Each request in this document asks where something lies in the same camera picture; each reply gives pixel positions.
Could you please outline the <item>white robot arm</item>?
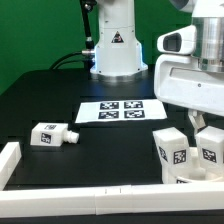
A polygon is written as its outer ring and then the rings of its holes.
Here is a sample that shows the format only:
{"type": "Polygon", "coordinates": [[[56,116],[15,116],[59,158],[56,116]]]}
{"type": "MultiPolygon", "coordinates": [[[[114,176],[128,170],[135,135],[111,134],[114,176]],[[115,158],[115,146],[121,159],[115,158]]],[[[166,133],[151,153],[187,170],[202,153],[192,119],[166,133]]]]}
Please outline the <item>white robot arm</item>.
{"type": "MultiPolygon", "coordinates": [[[[157,40],[158,100],[185,107],[196,128],[204,112],[224,117],[224,0],[169,0],[191,15],[187,27],[157,40]]],[[[108,82],[128,80],[148,69],[135,37],[134,0],[96,0],[100,38],[91,73],[108,82]]]]}

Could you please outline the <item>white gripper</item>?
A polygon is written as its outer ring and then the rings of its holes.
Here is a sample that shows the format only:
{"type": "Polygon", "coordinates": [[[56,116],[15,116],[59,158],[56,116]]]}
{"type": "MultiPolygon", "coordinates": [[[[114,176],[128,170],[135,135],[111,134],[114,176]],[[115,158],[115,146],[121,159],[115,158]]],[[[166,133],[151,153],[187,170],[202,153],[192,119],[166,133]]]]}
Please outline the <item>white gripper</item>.
{"type": "Polygon", "coordinates": [[[156,97],[189,108],[188,117],[195,131],[205,126],[203,112],[224,117],[224,71],[203,71],[199,60],[192,56],[196,27],[190,25],[161,35],[157,48],[161,55],[155,64],[156,97]]]}

